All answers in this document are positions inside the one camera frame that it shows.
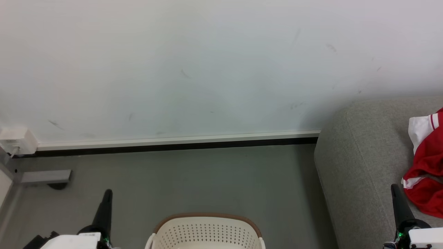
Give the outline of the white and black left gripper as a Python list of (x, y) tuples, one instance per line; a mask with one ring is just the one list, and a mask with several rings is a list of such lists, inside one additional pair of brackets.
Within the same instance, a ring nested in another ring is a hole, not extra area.
[(49, 239), (41, 249), (114, 249), (110, 241), (113, 192), (107, 189), (98, 206), (92, 225), (76, 235), (59, 235)]

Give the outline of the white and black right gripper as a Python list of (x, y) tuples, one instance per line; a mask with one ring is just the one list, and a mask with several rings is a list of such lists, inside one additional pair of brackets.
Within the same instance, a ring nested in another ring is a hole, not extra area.
[(442, 249), (443, 228), (431, 228), (426, 222), (415, 219), (403, 188), (391, 184), (392, 204), (397, 227), (393, 242), (383, 244), (383, 249)]

